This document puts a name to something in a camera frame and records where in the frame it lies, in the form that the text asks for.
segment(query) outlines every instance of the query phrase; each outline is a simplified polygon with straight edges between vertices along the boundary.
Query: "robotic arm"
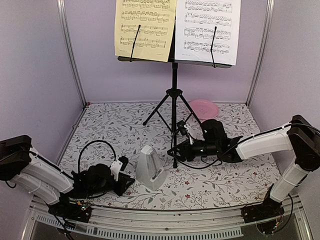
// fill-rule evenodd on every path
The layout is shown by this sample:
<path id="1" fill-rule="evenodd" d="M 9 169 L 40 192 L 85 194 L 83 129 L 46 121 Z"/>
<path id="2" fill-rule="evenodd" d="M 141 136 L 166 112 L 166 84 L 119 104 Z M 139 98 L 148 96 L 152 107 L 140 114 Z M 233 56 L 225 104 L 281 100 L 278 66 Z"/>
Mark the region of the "robotic arm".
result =
<path id="1" fill-rule="evenodd" d="M 40 155 L 31 145 L 31 138 L 23 135 L 0 141 L 0 180 L 22 186 L 49 205 L 56 216 L 88 222 L 91 208 L 77 201 L 93 195 L 114 191 L 118 196 L 135 181 L 122 173 L 128 164 L 124 156 L 111 164 L 90 166 L 72 176 Z"/>
<path id="2" fill-rule="evenodd" d="M 184 122 L 178 124 L 182 135 L 189 135 Z M 244 140 L 242 136 L 227 138 L 221 122 L 207 120 L 201 125 L 204 140 L 189 137 L 168 151 L 179 162 L 193 161 L 195 157 L 217 155 L 227 163 L 239 163 L 254 156 L 293 150 L 295 159 L 273 184 L 262 204 L 244 207 L 245 222 L 255 222 L 283 214 L 282 201 L 306 176 L 320 167 L 320 135 L 302 116 L 296 115 L 289 123 Z"/>

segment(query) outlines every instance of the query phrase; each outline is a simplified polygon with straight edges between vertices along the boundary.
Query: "floor mat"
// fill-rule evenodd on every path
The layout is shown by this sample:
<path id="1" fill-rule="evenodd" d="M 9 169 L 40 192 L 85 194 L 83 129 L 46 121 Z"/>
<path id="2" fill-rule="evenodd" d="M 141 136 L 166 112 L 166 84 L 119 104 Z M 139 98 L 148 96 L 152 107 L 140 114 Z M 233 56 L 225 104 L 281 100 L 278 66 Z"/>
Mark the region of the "floor mat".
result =
<path id="1" fill-rule="evenodd" d="M 167 155 L 171 134 L 160 117 L 155 114 L 146 126 L 142 122 L 156 107 L 156 103 L 104 103 L 91 104 L 76 129 L 67 147 L 60 166 L 77 171 L 77 160 L 81 149 L 90 141 L 106 140 L 115 149 L 117 157 L 126 156 L 129 164 L 125 173 L 135 177 L 140 150 L 145 145 L 156 149 L 166 170 L 166 181 L 156 191 L 151 191 L 138 181 L 122 197 L 113 192 L 92 200 L 93 204 L 131 209 L 189 210 L 211 209 L 261 202 L 280 173 L 271 154 L 260 155 L 241 163 L 223 163 L 203 170 L 178 165 L 173 168 L 173 159 Z M 223 122 L 229 138 L 259 133 L 259 128 L 245 104 L 218 104 L 219 114 L 215 118 Z M 171 122 L 171 104 L 160 108 L 168 123 Z M 177 105 L 177 121 L 189 115 L 183 103 Z M 193 117 L 188 123 L 196 129 L 197 138 L 201 129 Z M 178 137 L 178 143 L 185 137 Z M 80 167 L 113 161 L 108 146 L 97 143 L 82 155 Z M 211 163 L 215 157 L 204 159 Z M 188 163 L 194 167 L 206 163 L 196 158 Z"/>

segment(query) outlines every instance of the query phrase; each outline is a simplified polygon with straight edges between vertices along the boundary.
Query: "paper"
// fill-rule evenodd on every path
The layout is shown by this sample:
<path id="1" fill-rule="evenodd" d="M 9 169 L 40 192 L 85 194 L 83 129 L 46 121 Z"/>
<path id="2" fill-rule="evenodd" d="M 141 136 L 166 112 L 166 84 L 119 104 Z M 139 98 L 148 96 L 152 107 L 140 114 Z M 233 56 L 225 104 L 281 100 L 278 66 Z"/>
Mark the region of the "paper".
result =
<path id="1" fill-rule="evenodd" d="M 117 0 L 115 55 L 167 62 L 175 28 L 177 0 Z"/>
<path id="2" fill-rule="evenodd" d="M 236 65 L 241 0 L 178 0 L 175 59 Z"/>

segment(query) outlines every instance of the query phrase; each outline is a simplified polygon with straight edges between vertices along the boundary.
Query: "white sheet music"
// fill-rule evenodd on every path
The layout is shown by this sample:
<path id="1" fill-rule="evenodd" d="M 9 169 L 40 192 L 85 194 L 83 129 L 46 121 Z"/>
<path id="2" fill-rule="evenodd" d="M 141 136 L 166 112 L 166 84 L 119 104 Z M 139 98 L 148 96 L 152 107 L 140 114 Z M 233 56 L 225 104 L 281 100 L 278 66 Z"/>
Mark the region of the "white sheet music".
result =
<path id="1" fill-rule="evenodd" d="M 175 59 L 236 65 L 241 0 L 178 0 Z"/>

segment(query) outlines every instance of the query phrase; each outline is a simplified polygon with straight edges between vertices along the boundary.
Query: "musical notation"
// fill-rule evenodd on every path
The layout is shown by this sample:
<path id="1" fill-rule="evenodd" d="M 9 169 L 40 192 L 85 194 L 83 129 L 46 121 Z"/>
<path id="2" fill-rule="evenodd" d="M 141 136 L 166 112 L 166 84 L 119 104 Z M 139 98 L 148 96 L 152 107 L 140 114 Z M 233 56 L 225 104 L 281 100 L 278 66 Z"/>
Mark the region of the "musical notation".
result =
<path id="1" fill-rule="evenodd" d="M 202 28 L 202 27 L 185 27 L 184 28 L 184 35 L 187 37 L 195 37 L 196 39 L 213 39 L 214 38 L 214 30 L 209 28 Z M 231 32 L 217 30 L 215 32 L 216 40 L 230 40 Z"/>
<path id="2" fill-rule="evenodd" d="M 136 33 L 138 31 L 138 27 L 139 27 L 139 25 L 121 24 L 121 32 L 123 32 L 123 33 Z M 143 25 L 140 27 L 139 33 L 143 33 L 146 35 L 165 36 L 168 34 L 168 28 L 167 27 L 159 27 L 159 26 Z"/>
<path id="3" fill-rule="evenodd" d="M 121 37 L 120 44 L 123 46 L 133 45 L 135 41 L 134 37 Z M 135 47 L 142 48 L 142 47 L 149 47 L 149 48 L 162 48 L 166 47 L 167 41 L 163 41 L 160 39 L 148 39 L 148 38 L 137 38 L 135 41 Z"/>
<path id="4" fill-rule="evenodd" d="M 212 16 L 209 14 L 197 14 L 187 12 L 184 15 L 185 23 L 194 23 L 194 24 L 212 24 L 220 25 L 225 27 L 231 27 L 232 19 L 224 16 Z"/>
<path id="5" fill-rule="evenodd" d="M 170 8 L 169 0 L 122 0 L 124 8 L 140 8 L 140 9 L 162 9 L 166 11 Z"/>
<path id="6" fill-rule="evenodd" d="M 152 11 L 123 11 L 121 18 L 125 21 L 140 20 L 148 22 L 167 23 L 169 22 L 170 15 L 162 14 Z"/>
<path id="7" fill-rule="evenodd" d="M 185 8 L 195 11 L 232 13 L 232 3 L 218 1 L 186 0 Z"/>
<path id="8" fill-rule="evenodd" d="M 211 44 L 208 42 L 184 41 L 183 48 L 185 50 L 191 50 L 195 52 L 210 53 Z M 226 44 L 214 43 L 212 52 L 225 55 L 230 52 L 230 46 Z"/>

